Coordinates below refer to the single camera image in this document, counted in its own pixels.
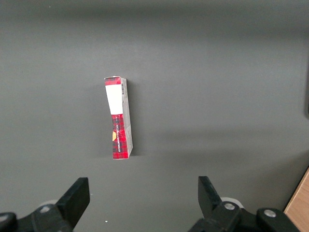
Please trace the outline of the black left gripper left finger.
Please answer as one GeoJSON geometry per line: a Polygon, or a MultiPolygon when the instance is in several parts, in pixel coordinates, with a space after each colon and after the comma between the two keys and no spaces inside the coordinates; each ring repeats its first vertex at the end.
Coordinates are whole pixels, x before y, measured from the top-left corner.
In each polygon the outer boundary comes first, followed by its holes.
{"type": "Polygon", "coordinates": [[[13,212],[0,214],[2,232],[72,232],[90,203],[89,181],[78,178],[56,203],[46,203],[18,219],[13,212]]]}

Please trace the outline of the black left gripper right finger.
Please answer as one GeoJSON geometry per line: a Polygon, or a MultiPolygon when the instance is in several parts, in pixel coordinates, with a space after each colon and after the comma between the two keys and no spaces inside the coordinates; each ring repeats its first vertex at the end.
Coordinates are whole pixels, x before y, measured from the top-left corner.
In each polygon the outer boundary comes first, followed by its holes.
{"type": "Polygon", "coordinates": [[[198,177],[198,203],[203,214],[190,232],[297,232],[297,226],[276,208],[252,214],[232,201],[223,201],[207,176],[198,177]]]}

